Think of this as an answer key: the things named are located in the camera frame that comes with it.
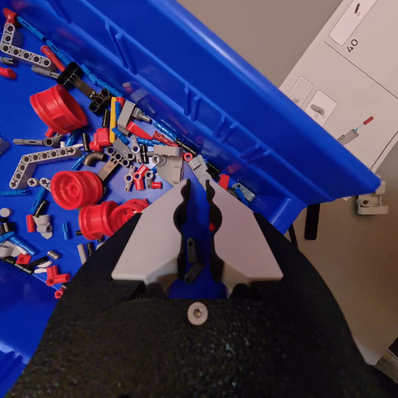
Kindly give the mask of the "grey toy connector piece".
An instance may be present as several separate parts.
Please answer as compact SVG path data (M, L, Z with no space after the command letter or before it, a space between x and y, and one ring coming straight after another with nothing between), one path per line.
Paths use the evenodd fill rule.
M382 197L386 191L385 181L373 193L359 195L357 197L357 213L359 215L386 215L389 207L382 203Z

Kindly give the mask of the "blue plastic bin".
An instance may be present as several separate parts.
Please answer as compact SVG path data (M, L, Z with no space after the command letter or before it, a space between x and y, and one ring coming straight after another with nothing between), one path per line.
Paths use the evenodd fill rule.
M135 297L111 281L137 221L77 272L60 300L1 263L5 397L386 397L328 286L281 233L301 210L374 188L378 178L175 1L1 1L111 87L144 89L144 110L189 146L216 150L259 199L261 231L282 268L237 298L208 270L193 299Z

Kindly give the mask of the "red toy wheel hub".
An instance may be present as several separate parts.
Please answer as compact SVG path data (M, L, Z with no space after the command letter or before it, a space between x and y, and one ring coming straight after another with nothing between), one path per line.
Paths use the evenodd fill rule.
M103 183L90 171L60 171L51 179L51 194L59 207L75 210L97 204L103 195Z
M60 84L31 95L29 102L42 122L60 135L69 134L88 125L85 112Z
M141 213L150 205L147 199L130 199L112 210L110 223L114 232L120 229L128 220Z
M82 235L87 240L112 236L116 231L112 223L112 212L118 206L114 201L83 206L78 215L78 224Z

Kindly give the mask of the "white instruction booklet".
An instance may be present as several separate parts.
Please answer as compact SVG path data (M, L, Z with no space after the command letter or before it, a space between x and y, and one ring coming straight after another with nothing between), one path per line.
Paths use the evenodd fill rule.
M372 172L397 142L398 2L342 1L279 89Z

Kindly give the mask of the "dark flat toy bar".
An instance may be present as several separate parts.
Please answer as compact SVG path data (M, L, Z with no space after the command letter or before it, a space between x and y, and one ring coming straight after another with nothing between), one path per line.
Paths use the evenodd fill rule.
M315 241L318 235L320 216L320 203L309 205L306 209L304 238L308 241Z

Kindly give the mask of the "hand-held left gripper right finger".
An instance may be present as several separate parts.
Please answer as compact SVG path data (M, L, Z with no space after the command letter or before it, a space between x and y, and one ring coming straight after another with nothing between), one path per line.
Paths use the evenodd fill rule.
M212 225L209 265L227 292L237 285L279 281L283 273L255 214L214 181L206 181Z

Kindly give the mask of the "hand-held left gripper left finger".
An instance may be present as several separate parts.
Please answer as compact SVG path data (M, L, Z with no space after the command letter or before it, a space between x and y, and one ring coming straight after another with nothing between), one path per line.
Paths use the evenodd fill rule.
M112 271L112 279L172 284L179 277L185 247L191 180L185 179L139 213L136 227Z

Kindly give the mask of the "pile of small toy parts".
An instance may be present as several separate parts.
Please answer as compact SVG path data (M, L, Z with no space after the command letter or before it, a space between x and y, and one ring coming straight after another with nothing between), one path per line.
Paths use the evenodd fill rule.
M185 179L196 184L218 180L239 199L243 188L229 187L229 177L210 170L195 149L137 122L152 123L151 110L125 100L119 90L66 54L73 37L63 33L65 19L50 18L34 7L37 17L20 15L16 6L4 9L1 33L1 271L19 271L44 283L56 299L104 236L87 240L78 224L79 209L65 210L51 194L51 179L60 171L90 171L103 183L99 205L130 199L155 202ZM33 110L29 97L62 85L85 112L88 125L61 135L50 130Z

